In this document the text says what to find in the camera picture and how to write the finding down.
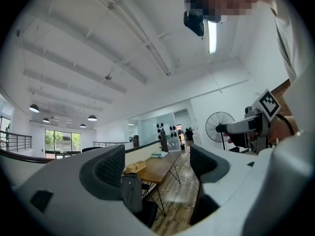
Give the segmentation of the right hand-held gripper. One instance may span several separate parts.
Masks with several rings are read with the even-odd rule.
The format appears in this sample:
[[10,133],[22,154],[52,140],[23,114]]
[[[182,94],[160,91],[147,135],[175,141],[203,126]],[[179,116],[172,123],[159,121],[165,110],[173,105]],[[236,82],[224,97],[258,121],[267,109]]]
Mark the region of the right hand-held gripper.
[[234,145],[259,154],[269,146],[271,121],[280,108],[274,95],[266,89],[251,106],[245,108],[243,120],[220,124],[216,131],[229,134]]

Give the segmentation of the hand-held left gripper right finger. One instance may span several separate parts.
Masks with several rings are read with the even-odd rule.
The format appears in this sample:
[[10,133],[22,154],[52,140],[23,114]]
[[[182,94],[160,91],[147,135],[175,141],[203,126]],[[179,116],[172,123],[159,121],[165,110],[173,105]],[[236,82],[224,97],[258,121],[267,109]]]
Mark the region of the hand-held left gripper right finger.
[[190,147],[190,166],[200,183],[216,183],[230,170],[226,159],[197,145]]

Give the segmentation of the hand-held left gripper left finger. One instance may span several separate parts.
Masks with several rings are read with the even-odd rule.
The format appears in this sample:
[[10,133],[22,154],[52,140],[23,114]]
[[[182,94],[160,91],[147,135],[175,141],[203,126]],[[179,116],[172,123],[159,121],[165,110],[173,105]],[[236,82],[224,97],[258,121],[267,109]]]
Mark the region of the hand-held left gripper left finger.
[[100,200],[121,201],[121,181],[125,168],[125,146],[100,147],[87,152],[79,180],[82,186]]

